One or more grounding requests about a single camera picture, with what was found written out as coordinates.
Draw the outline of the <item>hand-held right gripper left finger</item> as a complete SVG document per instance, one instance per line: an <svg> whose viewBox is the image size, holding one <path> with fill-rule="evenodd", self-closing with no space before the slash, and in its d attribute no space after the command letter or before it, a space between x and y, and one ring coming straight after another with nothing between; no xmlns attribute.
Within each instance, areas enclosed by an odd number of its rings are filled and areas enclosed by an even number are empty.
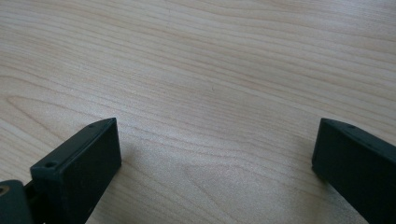
<svg viewBox="0 0 396 224"><path fill-rule="evenodd" d="M96 121L31 168L47 224L85 224L121 167L117 120Z"/></svg>

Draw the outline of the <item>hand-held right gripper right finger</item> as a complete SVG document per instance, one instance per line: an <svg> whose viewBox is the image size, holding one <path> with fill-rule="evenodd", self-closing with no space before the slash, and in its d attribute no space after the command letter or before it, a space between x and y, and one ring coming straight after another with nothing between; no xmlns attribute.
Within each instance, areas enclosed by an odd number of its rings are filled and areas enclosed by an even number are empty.
<svg viewBox="0 0 396 224"><path fill-rule="evenodd" d="M334 119L322 119L312 169L370 224L396 224L396 146Z"/></svg>

